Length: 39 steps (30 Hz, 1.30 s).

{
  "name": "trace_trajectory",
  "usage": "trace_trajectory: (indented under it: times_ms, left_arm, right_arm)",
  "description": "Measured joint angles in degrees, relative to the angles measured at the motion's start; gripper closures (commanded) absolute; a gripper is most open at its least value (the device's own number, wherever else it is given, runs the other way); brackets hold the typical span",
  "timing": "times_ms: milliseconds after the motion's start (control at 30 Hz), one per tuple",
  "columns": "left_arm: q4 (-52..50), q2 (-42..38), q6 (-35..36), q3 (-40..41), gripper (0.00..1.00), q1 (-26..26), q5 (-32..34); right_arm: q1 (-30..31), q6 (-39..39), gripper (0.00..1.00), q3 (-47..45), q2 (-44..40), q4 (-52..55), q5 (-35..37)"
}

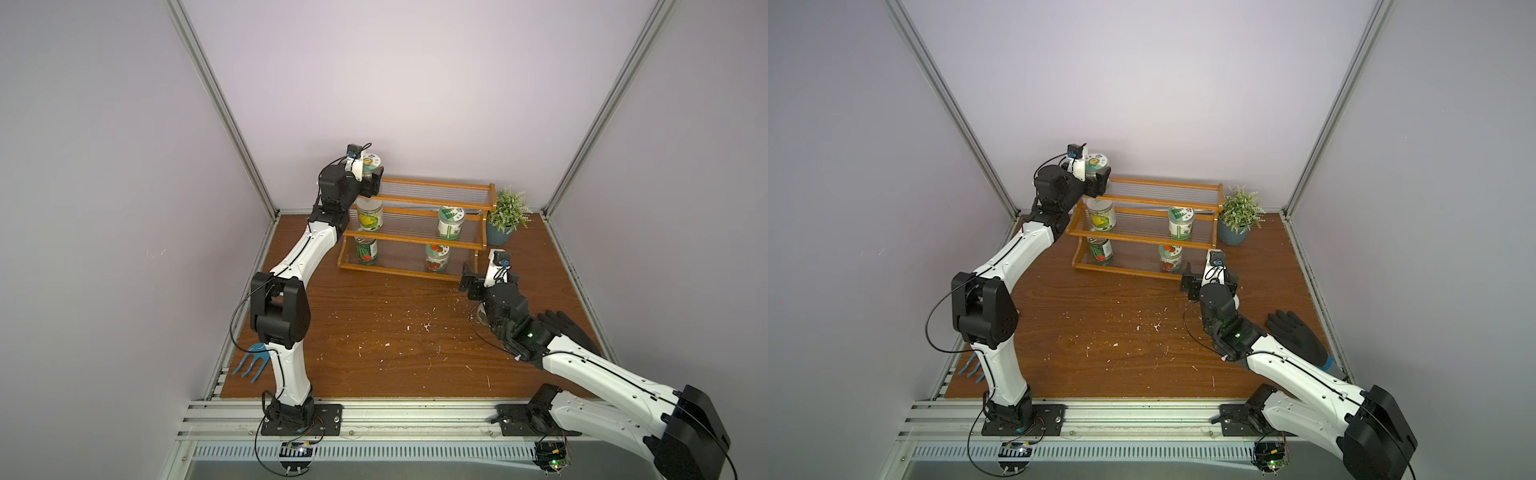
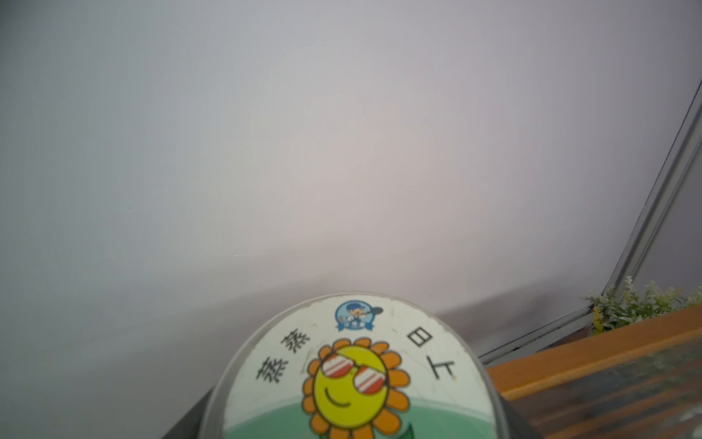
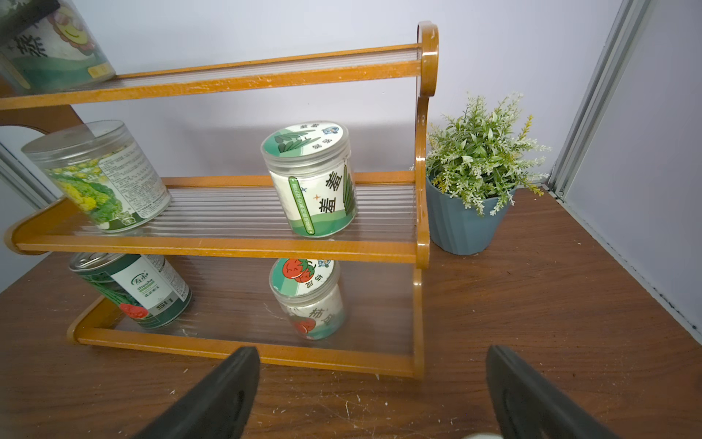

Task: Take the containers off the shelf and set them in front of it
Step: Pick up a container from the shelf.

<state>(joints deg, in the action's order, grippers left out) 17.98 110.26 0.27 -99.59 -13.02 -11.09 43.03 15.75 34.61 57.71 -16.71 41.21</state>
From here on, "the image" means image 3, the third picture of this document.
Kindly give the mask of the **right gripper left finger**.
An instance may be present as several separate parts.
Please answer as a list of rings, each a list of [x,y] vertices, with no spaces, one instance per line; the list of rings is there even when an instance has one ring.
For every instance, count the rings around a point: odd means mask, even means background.
[[[137,438],[240,438],[257,393],[257,349],[237,349]]]

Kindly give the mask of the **tomato seed jar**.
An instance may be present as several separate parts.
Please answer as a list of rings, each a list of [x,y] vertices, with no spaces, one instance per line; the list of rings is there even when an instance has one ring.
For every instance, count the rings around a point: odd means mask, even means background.
[[[272,267],[270,288],[302,338],[328,338],[345,323],[340,274],[341,266],[334,260],[279,259]]]

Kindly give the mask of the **yellow flower seed jar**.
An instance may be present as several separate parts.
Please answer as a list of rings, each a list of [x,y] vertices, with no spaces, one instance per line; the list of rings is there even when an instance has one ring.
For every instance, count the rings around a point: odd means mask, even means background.
[[[22,147],[95,226],[126,232],[155,219],[172,197],[124,122],[81,124]]]

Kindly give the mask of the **green tree lid seed jar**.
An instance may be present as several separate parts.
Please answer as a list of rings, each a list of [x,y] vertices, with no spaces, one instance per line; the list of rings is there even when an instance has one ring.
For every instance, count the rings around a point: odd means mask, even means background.
[[[292,231],[306,238],[341,232],[356,218],[349,132],[314,121],[269,135],[261,154]]]

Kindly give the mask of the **sunflower seed jar green label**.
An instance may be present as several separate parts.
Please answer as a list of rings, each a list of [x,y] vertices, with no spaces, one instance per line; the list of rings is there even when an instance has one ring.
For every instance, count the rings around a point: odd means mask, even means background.
[[[115,70],[71,1],[3,1],[1,75],[29,95],[86,88]]]

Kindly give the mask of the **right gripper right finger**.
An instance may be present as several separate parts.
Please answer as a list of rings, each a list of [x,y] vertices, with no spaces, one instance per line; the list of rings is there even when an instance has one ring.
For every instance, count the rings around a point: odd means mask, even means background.
[[[486,355],[486,381],[504,438],[615,438],[507,346]]]

